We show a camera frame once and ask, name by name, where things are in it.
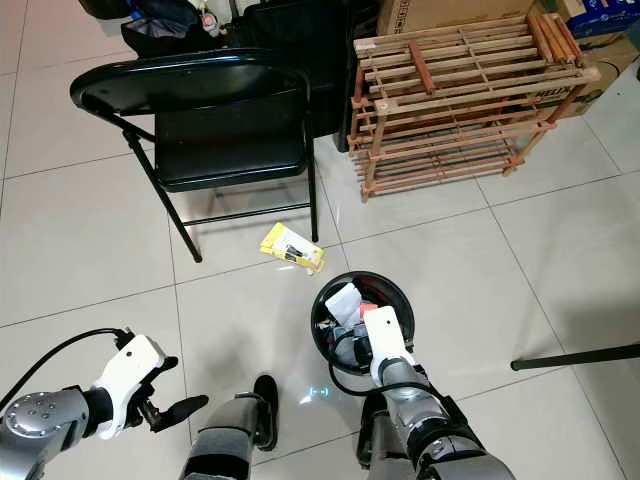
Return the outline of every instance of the round black container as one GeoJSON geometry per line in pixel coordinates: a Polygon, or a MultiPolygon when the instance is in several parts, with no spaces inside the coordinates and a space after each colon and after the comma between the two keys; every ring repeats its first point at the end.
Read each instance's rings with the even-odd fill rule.
{"type": "Polygon", "coordinates": [[[337,369],[355,375],[365,375],[369,373],[368,366],[366,368],[356,368],[352,365],[343,364],[337,358],[329,355],[329,344],[325,341],[323,332],[320,327],[318,327],[318,323],[327,318],[333,318],[324,302],[336,294],[347,283],[353,283],[360,291],[364,300],[375,303],[378,307],[391,305],[395,309],[405,345],[407,345],[407,349],[410,351],[413,349],[413,332],[415,330],[413,310],[411,310],[409,300],[395,283],[373,272],[358,271],[343,273],[331,280],[320,290],[311,309],[311,334],[313,335],[313,341],[316,343],[316,347],[322,356],[337,369]]]}

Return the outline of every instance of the chair backrest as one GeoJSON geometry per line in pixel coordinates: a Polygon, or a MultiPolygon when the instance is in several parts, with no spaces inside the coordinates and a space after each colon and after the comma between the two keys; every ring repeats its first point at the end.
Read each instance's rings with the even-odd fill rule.
{"type": "Polygon", "coordinates": [[[298,90],[306,74],[276,52],[221,49],[113,63],[71,84],[73,102],[94,115],[145,115],[212,107],[298,90]]]}

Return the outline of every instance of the chair leg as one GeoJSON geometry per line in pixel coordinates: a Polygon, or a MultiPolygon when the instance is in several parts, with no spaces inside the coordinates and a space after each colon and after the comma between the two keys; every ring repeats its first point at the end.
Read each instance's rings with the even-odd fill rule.
{"type": "Polygon", "coordinates": [[[187,229],[184,227],[182,220],[180,220],[180,216],[178,215],[178,212],[176,212],[173,203],[171,203],[169,195],[167,195],[167,192],[165,192],[156,181],[151,162],[149,161],[146,153],[144,153],[142,145],[140,145],[140,138],[135,133],[129,132],[127,130],[123,130],[122,135],[127,140],[127,143],[129,143],[129,147],[131,147],[131,150],[133,150],[133,153],[135,153],[136,157],[138,158],[138,161],[140,162],[144,173],[147,175],[147,178],[151,182],[151,185],[153,185],[153,189],[158,194],[158,197],[160,197],[160,201],[164,205],[164,208],[167,210],[169,217],[171,217],[173,224],[178,229],[178,233],[182,237],[182,240],[184,240],[184,243],[187,245],[189,252],[191,252],[191,255],[193,255],[193,259],[196,261],[196,263],[202,262],[202,255],[200,254],[198,247],[196,247],[195,243],[193,243],[193,240],[189,235],[189,232],[187,232],[187,229]]]}
{"type": "Polygon", "coordinates": [[[313,155],[309,159],[309,204],[311,206],[311,241],[318,241],[318,206],[316,202],[316,166],[313,155]]]}

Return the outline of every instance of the chair seat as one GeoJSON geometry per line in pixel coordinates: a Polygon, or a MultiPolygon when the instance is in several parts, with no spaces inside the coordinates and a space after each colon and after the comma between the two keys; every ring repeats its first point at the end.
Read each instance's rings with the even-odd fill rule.
{"type": "Polygon", "coordinates": [[[156,114],[158,181],[180,192],[302,173],[302,113],[283,109],[280,95],[156,114]]]}

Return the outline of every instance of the black folding chair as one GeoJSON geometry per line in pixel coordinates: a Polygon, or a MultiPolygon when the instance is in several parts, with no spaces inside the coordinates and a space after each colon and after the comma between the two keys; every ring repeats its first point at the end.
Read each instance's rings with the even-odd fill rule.
{"type": "Polygon", "coordinates": [[[309,82],[270,50],[224,49],[104,65],[76,78],[80,108],[122,129],[196,262],[186,228],[311,208],[318,240],[309,82]],[[123,117],[155,116],[155,135],[123,117]],[[140,139],[155,144],[155,166],[140,139]],[[167,192],[238,185],[308,171],[309,201],[183,222],[167,192]]]}

